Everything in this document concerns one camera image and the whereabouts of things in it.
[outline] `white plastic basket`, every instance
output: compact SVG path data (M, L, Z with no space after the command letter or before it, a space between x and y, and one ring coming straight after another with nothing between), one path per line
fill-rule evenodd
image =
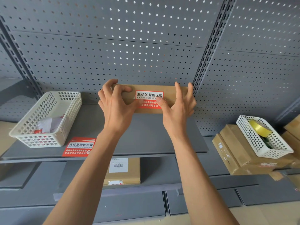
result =
M63 146L81 105L80 92L46 92L9 132L9 135L30 148ZM39 120L63 115L64 117L54 133L34 134Z
M254 130L254 128L249 124L249 121L251 119L258 121L265 127L272 130L272 133L267 138L269 140L270 146L273 149L270 149L266 146L266 144ZM266 120L260 117L240 115L236 123L248 140L249 144L252 146L257 156L278 159L286 154L294 152Z

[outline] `packing tape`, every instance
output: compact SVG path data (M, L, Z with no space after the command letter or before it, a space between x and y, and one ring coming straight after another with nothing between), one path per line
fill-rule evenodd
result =
M251 119L249 124L254 128L258 135L267 137L272 133L272 130L265 127L263 124L259 123L258 121Z

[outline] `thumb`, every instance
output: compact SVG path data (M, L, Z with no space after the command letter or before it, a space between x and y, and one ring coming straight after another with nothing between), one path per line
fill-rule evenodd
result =
M131 109L136 110L140 105L144 103L143 99L133 101L129 106Z
M159 106L163 110L163 113L167 112L170 109L170 107L167 104L167 101L164 100L163 98L156 97L156 102L159 104Z

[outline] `red printed label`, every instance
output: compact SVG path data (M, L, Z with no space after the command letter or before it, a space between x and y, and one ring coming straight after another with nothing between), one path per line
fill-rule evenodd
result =
M156 97L163 98L163 91L136 91L136 99L144 100L144 103L139 108L161 109L156 103Z
M87 157L94 147L95 138L89 137L73 137L68 143L63 157Z

